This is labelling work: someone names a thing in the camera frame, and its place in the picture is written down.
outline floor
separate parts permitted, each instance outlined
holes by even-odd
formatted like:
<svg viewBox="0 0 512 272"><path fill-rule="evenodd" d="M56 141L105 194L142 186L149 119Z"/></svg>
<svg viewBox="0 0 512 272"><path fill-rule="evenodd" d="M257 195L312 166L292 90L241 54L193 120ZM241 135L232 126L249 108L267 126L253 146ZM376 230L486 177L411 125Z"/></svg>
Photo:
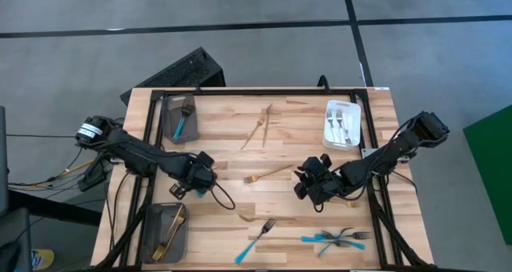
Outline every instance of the floor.
<svg viewBox="0 0 512 272"><path fill-rule="evenodd" d="M0 0L0 104L8 133L73 136L87 116L122 117L122 92L199 46L224 68L228 86L312 86L321 74L332 86L388 86L401 121L429 110L451 129L446 143L421 150L411 163L436 264L507 270L512 248L502 239L462 129L512 103L512 0L351 1L359 26L346 25L355 19L345 0ZM478 17L493 15L508 20ZM392 21L404 18L413 20ZM438 20L410 24L421 18ZM364 24L375 19L390 21ZM256 22L288 24L216 26ZM164 29L130 30L147 27ZM354 28L363 46L356 45ZM58 174L77 152L71 138L8 137L10 181ZM76 163L93 157L83 152ZM102 198L102 186L52 197L69 203ZM55 251L52 271L79 268L87 266L95 233L45 219L33 227L33 246Z"/></svg>

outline white tray with forks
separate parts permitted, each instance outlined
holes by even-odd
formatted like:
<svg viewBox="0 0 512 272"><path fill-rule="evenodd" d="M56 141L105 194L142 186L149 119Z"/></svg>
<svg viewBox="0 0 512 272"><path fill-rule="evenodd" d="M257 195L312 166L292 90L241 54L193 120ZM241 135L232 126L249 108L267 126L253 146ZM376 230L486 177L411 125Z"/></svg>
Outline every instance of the white tray with forks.
<svg viewBox="0 0 512 272"><path fill-rule="evenodd" d="M322 144L332 149L349 150L359 145L360 137L361 107L351 102L329 100Z"/></svg>

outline butcher block tabletop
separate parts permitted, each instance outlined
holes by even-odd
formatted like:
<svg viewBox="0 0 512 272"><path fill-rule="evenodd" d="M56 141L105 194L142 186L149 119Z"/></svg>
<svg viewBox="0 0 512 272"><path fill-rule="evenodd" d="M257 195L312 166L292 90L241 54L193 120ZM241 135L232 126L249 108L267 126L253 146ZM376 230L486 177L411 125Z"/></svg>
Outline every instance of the butcher block tabletop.
<svg viewBox="0 0 512 272"><path fill-rule="evenodd" d="M368 88L370 108L379 146L387 143L398 128L391 92L388 89ZM150 105L151 88L133 89L126 112L123 129L142 138ZM226 210L216 203L211 193L200 198L189 192L181 202L189 213L187 221L188 244L186 256L179 263L143 265L144 270L284 270L284 269L377 269L377 247L374 238L358 241L366 248L330 247L323 257L317 253L322 243L301 242L301 236L313 237L321 230L339 233L343 227L352 231L372 231L370 208L366 194L355 202L355 207L341 201L326 202L323 212L314 211L311 200L299 200L294 192L298 177L293 173L308 157L327 153L333 167L361 158L357 148L349 151L325 148L322 144L326 104L329 100L349 102L348 96L338 95L271 95L271 96L194 96L200 138L193 142L175 145L167 138L162 144L166 151L188 151L198 154L205 151L215 160L214 171L218 184L232 197L236 210ZM265 125L259 127L243 150L240 147L254 128L261 113L272 104L265 147L262 147ZM157 102L150 143L156 138L156 127L161 102ZM363 133L367 123L362 115ZM366 146L370 146L366 136ZM252 184L244 184L244 177L260 174L293 164L292 167L266 176ZM411 178L408 165L399 164L397 172ZM114 203L116 191L126 174L124 165L113 170L108 199ZM135 177L129 176L119 191L114 237L118 239L126 227ZM177 202L169 193L175 180L159 171L156 177L153 203ZM426 237L418 198L411 184L390 176L388 185L396 227L420 258L432 263L432 254ZM219 200L227 206L226 196L214 188ZM139 205L145 193L141 190ZM242 220L238 214L255 218ZM269 217L284 217L272 230L264 234L248 253L242 264L234 259L260 233ZM393 263L392 250L386 229L382 227L389 263ZM132 237L128 264L133 265L137 250L139 229ZM107 207L103 209L101 225L94 248L91 265L104 259L109 252L110 224Z"/></svg>

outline black box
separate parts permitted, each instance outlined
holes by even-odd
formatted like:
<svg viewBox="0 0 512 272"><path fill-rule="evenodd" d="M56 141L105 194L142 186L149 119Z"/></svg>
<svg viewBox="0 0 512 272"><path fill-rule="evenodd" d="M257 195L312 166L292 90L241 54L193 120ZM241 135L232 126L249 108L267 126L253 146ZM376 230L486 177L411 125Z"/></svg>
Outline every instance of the black box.
<svg viewBox="0 0 512 272"><path fill-rule="evenodd" d="M134 88L143 87L226 87L224 72L202 48L177 60ZM128 106L131 89L119 96Z"/></svg>

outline green panel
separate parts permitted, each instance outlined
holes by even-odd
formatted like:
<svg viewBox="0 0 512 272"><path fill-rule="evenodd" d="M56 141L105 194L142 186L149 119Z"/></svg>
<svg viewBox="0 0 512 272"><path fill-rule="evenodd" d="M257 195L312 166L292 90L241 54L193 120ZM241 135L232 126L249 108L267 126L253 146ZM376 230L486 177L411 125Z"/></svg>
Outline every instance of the green panel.
<svg viewBox="0 0 512 272"><path fill-rule="evenodd" d="M464 129L506 244L512 245L512 106Z"/></svg>

